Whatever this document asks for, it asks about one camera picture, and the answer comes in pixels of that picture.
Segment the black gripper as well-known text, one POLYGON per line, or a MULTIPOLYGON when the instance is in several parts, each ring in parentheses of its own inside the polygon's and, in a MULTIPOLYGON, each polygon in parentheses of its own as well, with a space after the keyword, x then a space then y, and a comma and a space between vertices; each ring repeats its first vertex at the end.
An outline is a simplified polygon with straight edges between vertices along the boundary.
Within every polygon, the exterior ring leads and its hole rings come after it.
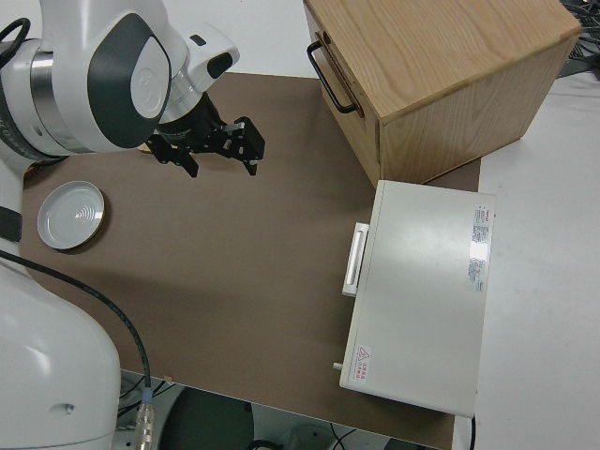
POLYGON ((192 178, 198 176, 198 163, 190 152, 234 158, 250 176, 257 174, 264 155, 265 140, 251 119, 242 116, 226 125, 207 93, 190 112, 158 125, 157 131, 160 135, 153 134, 145 142, 150 153, 160 164, 172 163, 192 178))

